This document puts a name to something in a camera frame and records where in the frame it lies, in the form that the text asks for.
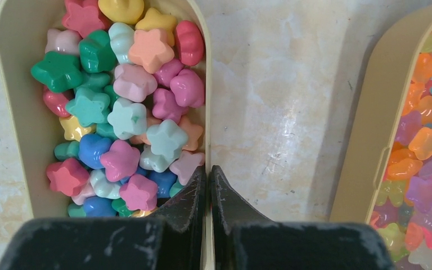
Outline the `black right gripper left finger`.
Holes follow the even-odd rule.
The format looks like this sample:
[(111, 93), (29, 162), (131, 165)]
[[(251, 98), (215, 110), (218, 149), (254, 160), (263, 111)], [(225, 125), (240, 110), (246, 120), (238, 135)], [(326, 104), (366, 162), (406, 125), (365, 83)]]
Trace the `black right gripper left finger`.
[(200, 269), (206, 171), (144, 218), (38, 218), (15, 233), (0, 269)]

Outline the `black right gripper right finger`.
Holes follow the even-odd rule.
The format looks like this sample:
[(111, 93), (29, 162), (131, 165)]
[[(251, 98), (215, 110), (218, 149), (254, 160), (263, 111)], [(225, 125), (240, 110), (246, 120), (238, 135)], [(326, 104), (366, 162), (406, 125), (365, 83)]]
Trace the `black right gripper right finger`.
[(209, 174), (216, 269), (394, 269), (379, 234), (361, 223), (276, 222)]

